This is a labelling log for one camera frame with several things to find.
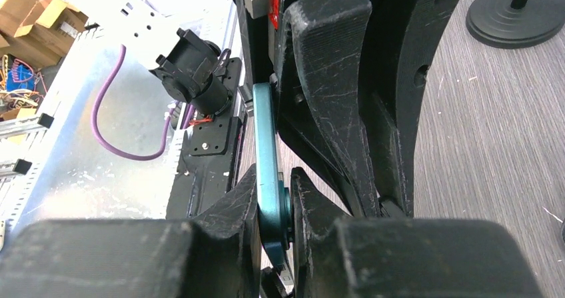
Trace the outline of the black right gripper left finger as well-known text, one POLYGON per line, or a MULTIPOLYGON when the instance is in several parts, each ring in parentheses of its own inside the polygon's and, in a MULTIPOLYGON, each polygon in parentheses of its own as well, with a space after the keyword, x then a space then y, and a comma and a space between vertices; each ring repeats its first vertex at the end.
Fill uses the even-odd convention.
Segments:
POLYGON ((258 297, 257 174, 190 219, 59 219, 1 258, 2 297, 258 297))

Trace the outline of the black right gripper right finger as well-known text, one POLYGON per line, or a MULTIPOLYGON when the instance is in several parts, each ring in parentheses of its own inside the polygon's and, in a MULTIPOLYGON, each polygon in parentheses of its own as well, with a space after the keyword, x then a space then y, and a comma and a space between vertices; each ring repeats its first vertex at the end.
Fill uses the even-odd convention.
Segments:
POLYGON ((356 218, 291 171, 296 297, 541 297, 514 238, 483 220, 356 218))

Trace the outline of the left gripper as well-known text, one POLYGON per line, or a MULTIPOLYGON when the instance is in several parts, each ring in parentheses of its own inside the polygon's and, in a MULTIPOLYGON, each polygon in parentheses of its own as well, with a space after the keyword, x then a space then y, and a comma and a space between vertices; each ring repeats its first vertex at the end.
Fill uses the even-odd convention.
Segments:
POLYGON ((355 216, 378 217, 358 74, 370 0, 234 0, 247 80, 278 80, 281 139, 355 216))

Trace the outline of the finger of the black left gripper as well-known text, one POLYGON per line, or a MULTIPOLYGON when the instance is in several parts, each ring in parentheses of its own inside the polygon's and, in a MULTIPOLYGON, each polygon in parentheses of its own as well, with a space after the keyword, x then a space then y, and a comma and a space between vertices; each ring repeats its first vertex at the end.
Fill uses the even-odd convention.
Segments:
POLYGON ((460 0, 370 0, 360 115, 380 199, 414 215, 414 151, 428 71, 460 0))

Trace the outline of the dark green-edged smartphone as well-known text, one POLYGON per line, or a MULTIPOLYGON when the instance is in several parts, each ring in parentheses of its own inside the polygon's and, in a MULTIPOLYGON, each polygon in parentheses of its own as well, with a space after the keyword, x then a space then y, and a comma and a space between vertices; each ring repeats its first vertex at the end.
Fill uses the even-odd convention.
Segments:
POLYGON ((272 89, 269 83, 253 85, 255 154, 259 231, 263 249, 282 284, 294 284, 286 252, 292 231, 291 204, 279 177, 272 89))

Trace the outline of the black phone stand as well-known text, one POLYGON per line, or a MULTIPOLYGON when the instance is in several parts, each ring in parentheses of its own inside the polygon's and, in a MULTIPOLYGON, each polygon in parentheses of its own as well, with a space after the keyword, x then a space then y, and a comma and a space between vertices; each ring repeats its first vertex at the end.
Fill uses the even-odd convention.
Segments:
POLYGON ((564 26, 564 0, 474 0, 466 15, 468 32, 499 49, 539 45, 564 26))

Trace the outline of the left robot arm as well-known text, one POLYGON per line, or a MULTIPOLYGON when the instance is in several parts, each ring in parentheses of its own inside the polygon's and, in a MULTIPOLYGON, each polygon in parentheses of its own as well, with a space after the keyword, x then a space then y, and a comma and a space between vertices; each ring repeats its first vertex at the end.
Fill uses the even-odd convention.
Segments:
MULTIPOLYGON (((220 115, 220 49, 143 0, 65 0, 114 33, 174 99, 220 115)), ((257 165, 278 135, 355 216, 381 201, 414 210, 414 150, 426 77, 460 0, 231 0, 253 88, 257 165)))

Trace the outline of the cardboard boxes outside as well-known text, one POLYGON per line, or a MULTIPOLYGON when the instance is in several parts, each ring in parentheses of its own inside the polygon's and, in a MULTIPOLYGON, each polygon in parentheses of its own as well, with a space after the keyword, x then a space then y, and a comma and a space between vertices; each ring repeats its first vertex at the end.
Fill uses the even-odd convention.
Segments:
POLYGON ((35 69, 58 64, 88 16, 62 0, 1 0, 1 55, 35 69))

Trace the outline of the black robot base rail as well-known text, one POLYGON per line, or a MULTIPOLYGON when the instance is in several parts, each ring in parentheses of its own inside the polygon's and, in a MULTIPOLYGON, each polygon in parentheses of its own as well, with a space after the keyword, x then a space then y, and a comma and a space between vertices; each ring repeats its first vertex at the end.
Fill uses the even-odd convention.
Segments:
POLYGON ((237 183, 247 122, 238 90, 242 66, 239 58, 231 58, 220 76, 233 94, 231 108, 219 116, 196 112, 184 133, 167 219, 198 215, 237 183))

